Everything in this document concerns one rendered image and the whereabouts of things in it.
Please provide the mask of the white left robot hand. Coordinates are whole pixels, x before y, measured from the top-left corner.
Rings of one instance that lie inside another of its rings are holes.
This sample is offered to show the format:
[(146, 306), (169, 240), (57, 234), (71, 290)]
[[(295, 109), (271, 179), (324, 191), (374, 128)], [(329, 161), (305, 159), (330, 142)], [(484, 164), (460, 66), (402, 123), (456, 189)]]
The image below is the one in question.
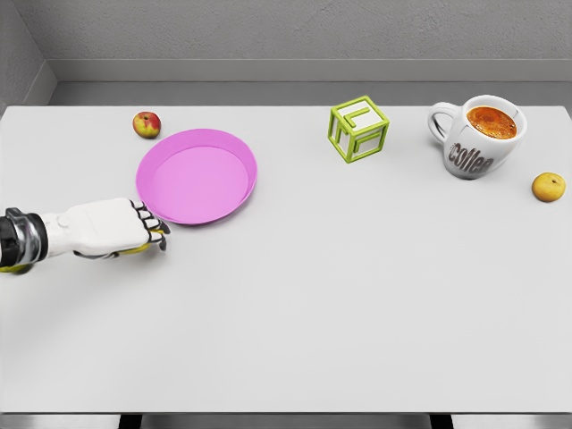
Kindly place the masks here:
[[(119, 256), (119, 251), (152, 242), (165, 251), (168, 225), (138, 200), (113, 198), (81, 204), (65, 212), (72, 252), (86, 258)], [(151, 233), (161, 229), (164, 235)]]

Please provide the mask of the yellow lemon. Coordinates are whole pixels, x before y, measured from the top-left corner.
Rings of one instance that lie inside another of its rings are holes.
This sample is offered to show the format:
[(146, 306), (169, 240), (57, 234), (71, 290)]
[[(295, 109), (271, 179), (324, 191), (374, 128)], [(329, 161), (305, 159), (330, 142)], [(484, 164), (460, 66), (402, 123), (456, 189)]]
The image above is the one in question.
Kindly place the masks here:
[[(151, 230), (150, 232), (151, 232), (151, 233), (157, 233), (157, 234), (160, 234), (160, 235), (164, 235), (164, 231), (161, 230), (161, 229)], [(130, 248), (130, 249), (126, 249), (126, 250), (121, 250), (121, 251), (119, 251), (119, 254), (120, 254), (120, 255), (133, 255), (133, 254), (138, 254), (138, 253), (141, 253), (141, 252), (144, 252), (144, 251), (148, 250), (148, 249), (151, 247), (151, 245), (152, 245), (152, 242), (149, 241), (148, 243), (142, 244), (141, 246), (136, 247), (136, 248)]]

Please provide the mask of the pink round plate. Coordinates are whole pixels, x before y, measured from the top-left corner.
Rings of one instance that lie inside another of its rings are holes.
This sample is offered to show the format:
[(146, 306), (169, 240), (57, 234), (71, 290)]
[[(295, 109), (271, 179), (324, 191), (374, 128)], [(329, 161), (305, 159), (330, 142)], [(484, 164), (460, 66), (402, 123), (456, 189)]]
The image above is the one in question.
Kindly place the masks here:
[(245, 202), (257, 181), (249, 146), (223, 130), (194, 129), (155, 144), (135, 176), (139, 199), (158, 217), (179, 224), (211, 223)]

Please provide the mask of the red yellow apple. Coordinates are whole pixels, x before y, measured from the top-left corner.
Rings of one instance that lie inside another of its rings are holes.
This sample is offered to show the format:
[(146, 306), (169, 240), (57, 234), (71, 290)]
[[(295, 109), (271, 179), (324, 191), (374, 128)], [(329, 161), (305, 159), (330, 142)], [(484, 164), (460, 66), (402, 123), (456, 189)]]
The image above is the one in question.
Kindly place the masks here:
[(132, 119), (132, 128), (143, 139), (155, 139), (162, 128), (159, 116), (153, 112), (139, 112)]

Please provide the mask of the green white letter cube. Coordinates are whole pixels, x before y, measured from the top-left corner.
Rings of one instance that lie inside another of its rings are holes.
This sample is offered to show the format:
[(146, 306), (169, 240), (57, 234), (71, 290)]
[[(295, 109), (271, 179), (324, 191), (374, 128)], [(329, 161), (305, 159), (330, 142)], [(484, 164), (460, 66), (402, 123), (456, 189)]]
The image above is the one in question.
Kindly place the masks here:
[(351, 164), (380, 152), (390, 126), (389, 118), (369, 96), (330, 110), (327, 137), (342, 159)]

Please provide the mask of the white coffee mug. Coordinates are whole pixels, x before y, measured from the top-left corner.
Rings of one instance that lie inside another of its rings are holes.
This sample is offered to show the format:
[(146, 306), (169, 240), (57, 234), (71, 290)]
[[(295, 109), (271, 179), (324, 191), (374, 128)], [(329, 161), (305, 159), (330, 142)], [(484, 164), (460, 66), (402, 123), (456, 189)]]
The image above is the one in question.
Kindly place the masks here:
[(437, 103), (430, 107), (427, 122), (442, 143), (446, 170), (465, 180), (498, 169), (527, 132), (524, 112), (492, 95), (472, 97), (462, 106)]

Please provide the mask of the yellow round fruit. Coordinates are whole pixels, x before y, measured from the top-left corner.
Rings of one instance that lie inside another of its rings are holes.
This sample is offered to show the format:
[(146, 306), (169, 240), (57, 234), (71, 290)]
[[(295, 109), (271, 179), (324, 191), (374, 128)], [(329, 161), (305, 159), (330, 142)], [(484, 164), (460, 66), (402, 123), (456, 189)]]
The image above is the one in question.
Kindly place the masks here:
[(531, 185), (533, 195), (542, 202), (559, 200), (566, 191), (566, 181), (555, 172), (543, 172), (536, 176)]

